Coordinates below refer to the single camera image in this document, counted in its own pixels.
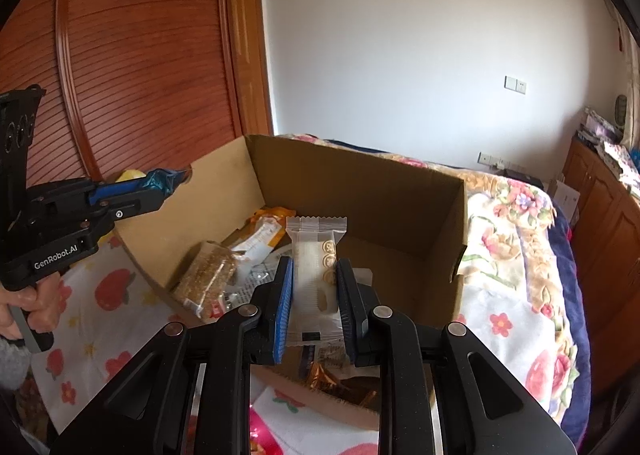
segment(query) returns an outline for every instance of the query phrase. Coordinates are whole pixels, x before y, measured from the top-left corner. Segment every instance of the brown cardboard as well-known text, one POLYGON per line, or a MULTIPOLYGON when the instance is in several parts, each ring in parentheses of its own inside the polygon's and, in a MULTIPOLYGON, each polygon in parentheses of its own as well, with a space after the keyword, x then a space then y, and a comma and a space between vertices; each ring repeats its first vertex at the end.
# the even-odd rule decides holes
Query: brown cardboard
MULTIPOLYGON (((283 206, 303 216, 347 217, 338 256, 350 258, 353 267, 372 270, 382 304, 433 326, 444 326, 458 315, 462 280, 454 274, 466 247, 462 180, 359 152, 268 136, 239 138, 192 166, 189 183, 158 212, 117 224, 125 247, 164 298, 201 241, 222 242, 260 207, 283 206)), ((280 374, 257 373, 285 393, 295 390, 291 397, 318 411, 377 427, 370 410, 293 382, 296 368, 292 362, 281 366, 280 374)))

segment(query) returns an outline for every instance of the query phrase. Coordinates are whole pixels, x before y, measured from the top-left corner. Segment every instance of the metal screw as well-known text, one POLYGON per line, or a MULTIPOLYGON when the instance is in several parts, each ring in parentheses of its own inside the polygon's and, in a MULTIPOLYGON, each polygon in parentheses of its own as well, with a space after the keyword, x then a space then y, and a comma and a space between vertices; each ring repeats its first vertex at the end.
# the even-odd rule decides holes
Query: metal screw
POLYGON ((453 336, 464 336, 466 334, 466 327, 459 321, 449 323, 447 330, 449 331, 449 334, 453 336))
POLYGON ((258 308, 252 303, 246 303, 238 307, 238 312, 240 313, 240 316, 249 318, 250 316, 258 314, 258 308))
POLYGON ((378 305, 374 310, 373 314, 375 314, 378 318, 391 318, 394 312, 390 307, 386 305, 378 305))
POLYGON ((164 326, 164 333, 167 336, 180 336, 184 330, 184 325, 177 321, 172 321, 164 326))

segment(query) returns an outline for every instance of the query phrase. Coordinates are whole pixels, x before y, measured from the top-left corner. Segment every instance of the navy blue blanket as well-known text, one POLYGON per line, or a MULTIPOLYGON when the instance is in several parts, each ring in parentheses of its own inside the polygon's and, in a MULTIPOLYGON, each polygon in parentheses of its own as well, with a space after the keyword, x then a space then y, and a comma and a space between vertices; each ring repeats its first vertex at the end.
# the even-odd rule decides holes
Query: navy blue blanket
POLYGON ((578 372, 580 372, 580 376, 574 383, 571 405, 564 413, 561 426, 562 430, 578 447, 587 428, 591 406, 591 349, 589 337, 587 336, 587 326, 584 321, 582 291, 578 286, 574 254, 567 239, 569 224, 562 211, 558 207, 556 207, 556 210, 558 211, 556 225, 548 229, 549 243, 558 262, 566 315, 569 318, 571 336, 578 346, 578 356, 575 364, 578 372))

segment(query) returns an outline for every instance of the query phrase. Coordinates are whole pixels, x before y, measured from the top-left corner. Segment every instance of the cabinet door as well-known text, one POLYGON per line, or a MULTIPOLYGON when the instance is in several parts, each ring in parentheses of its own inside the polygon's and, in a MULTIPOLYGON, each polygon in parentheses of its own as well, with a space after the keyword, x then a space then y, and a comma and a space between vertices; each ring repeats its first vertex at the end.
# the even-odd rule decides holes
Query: cabinet door
POLYGON ((571 242, 578 279, 585 276, 591 263, 601 255, 599 245, 613 232, 612 216, 624 193, 622 184, 602 163, 594 163, 591 187, 580 210, 580 219, 571 242))
POLYGON ((591 337, 593 395, 607 390, 640 361, 640 291, 598 334, 591 337))
POLYGON ((571 142, 562 173, 564 174, 564 183, 580 192, 578 199, 578 210, 580 211, 582 211, 588 197, 592 180, 590 170, 596 161, 599 159, 586 146, 576 140, 571 142))
POLYGON ((611 222, 612 233, 594 251, 596 259, 591 269, 582 278, 578 273, 584 313, 592 335, 615 318, 639 287, 640 209, 630 198, 625 198, 611 222))

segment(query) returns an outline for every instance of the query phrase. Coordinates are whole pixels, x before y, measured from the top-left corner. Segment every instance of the human hand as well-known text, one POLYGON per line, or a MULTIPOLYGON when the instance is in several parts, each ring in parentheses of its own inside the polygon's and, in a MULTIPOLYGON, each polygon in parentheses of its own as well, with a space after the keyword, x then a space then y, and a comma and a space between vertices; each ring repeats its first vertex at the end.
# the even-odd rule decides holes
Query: human hand
POLYGON ((22 334, 9 311, 8 305, 28 311, 27 323, 38 333, 51 332, 60 320, 60 273, 54 273, 38 282, 37 288, 25 287, 20 291, 7 291, 0 285, 0 335, 18 340, 22 334))

